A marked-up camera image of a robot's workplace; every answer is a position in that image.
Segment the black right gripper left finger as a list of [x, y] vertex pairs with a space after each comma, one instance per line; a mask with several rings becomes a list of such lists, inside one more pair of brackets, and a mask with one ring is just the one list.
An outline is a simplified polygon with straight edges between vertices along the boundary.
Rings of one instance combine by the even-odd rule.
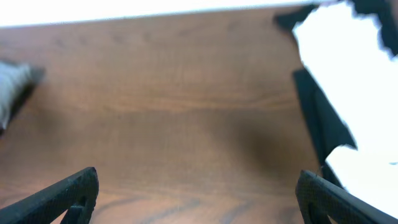
[[96, 169], [87, 167], [35, 194], [1, 209], [1, 223], [62, 223], [91, 220], [99, 192]]

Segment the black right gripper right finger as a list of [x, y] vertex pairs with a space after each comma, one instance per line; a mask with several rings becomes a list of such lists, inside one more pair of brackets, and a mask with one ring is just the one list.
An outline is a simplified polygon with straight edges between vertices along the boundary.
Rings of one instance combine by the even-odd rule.
[[298, 179], [295, 194], [305, 224], [393, 224], [397, 219], [374, 208], [308, 170]]

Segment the khaki shorts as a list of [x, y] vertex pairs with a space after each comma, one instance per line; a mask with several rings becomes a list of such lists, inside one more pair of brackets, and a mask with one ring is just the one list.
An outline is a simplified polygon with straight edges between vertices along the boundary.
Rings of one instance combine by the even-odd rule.
[[45, 76], [44, 67], [1, 61], [1, 134]]

